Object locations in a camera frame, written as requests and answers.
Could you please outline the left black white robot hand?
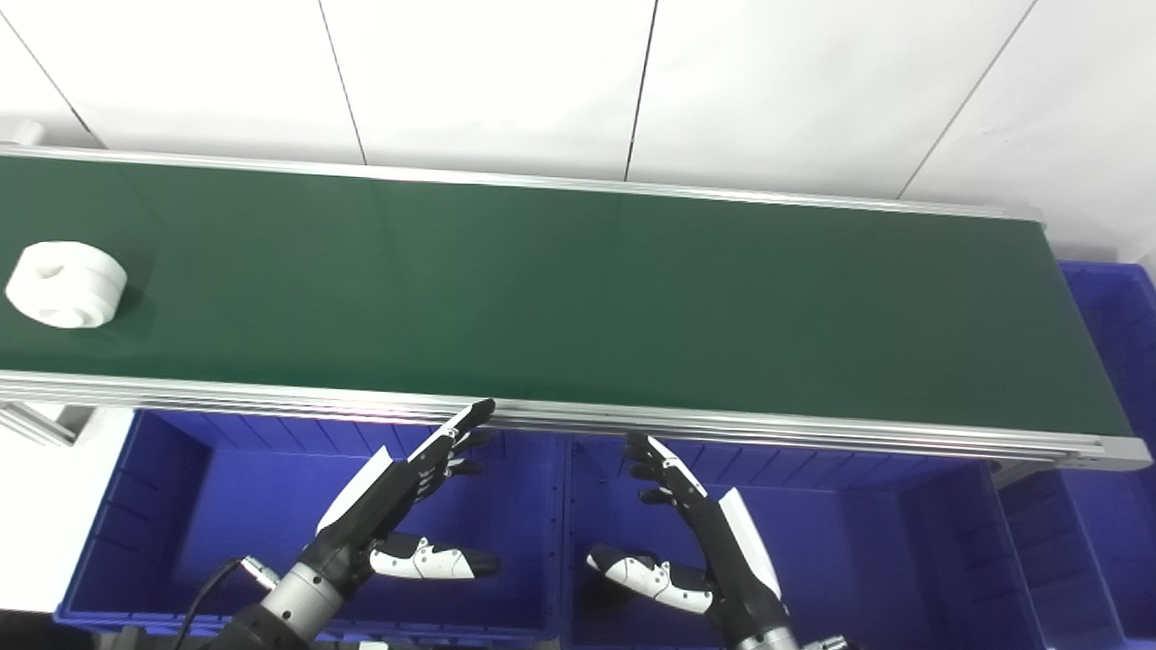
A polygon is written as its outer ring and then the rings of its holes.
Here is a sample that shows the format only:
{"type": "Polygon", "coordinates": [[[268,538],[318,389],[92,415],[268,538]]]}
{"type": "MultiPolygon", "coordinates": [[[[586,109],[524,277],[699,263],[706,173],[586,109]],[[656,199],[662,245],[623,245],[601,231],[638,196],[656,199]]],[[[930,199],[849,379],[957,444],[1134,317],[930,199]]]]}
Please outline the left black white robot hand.
{"type": "Polygon", "coordinates": [[[392,579],[480,579],[499,573],[494,552],[464,551],[429,535],[401,534],[399,526],[414,505],[432,497],[454,477],[477,477],[483,465],[464,452],[484,445],[479,427],[496,402],[486,398],[462,408],[403,460],[376,452],[331,502],[297,562],[346,598],[373,575],[392,579]]]}

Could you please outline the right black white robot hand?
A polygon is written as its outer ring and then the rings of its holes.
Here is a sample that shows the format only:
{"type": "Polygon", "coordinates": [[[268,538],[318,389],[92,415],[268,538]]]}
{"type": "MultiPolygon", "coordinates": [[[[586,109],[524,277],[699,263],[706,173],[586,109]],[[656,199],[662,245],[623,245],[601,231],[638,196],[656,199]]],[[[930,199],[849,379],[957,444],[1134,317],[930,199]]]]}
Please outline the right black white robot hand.
{"type": "Polygon", "coordinates": [[[727,649],[796,649],[788,608],[762,534],[744,498],[731,488],[711,498],[686,461],[662,441],[628,433],[631,474],[654,482],[639,492],[644,505],[672,505],[706,560],[704,571],[643,552],[596,542],[586,563],[603,579],[668,608],[705,616],[727,649]]]}

